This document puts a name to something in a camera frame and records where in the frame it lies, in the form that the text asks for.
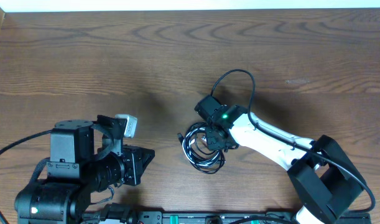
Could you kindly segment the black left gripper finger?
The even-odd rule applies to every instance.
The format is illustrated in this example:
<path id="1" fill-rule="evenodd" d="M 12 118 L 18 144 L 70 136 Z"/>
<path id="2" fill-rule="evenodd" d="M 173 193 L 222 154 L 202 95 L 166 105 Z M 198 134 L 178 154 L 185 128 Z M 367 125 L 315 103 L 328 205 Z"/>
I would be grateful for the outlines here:
<path id="1" fill-rule="evenodd" d="M 137 184 L 140 184 L 141 183 L 141 177 L 142 175 L 144 174 L 144 172 L 146 171 L 147 167 L 149 166 L 149 164 L 151 163 L 152 161 L 152 158 L 148 158 L 148 159 L 141 159 L 138 164 L 137 164 L 137 174 L 136 174 L 136 178 L 137 178 L 137 181 L 136 183 Z"/>
<path id="2" fill-rule="evenodd" d="M 141 161 L 143 165 L 149 165 L 155 157 L 155 150 L 141 148 Z"/>

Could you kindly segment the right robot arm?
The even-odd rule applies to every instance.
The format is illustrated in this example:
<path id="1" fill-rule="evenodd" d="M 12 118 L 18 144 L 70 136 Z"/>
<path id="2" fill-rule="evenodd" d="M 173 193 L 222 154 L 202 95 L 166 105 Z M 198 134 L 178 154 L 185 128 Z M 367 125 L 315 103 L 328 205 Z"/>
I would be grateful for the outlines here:
<path id="1" fill-rule="evenodd" d="M 298 223 L 336 223 L 366 187 L 344 150 L 323 135 L 316 141 L 287 133 L 243 106 L 222 105 L 211 95 L 195 106 L 206 122 L 209 150 L 243 146 L 281 166 L 303 206 Z"/>

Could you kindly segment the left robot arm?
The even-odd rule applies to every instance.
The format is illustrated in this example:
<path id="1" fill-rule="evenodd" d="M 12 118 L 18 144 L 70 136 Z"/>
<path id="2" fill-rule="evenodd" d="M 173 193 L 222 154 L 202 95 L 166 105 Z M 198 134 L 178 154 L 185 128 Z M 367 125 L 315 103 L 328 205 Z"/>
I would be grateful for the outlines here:
<path id="1" fill-rule="evenodd" d="M 155 152 L 123 143 L 135 130 L 129 115 L 56 123 L 50 158 L 38 163 L 15 199 L 18 222 L 81 223 L 92 193 L 139 185 Z"/>

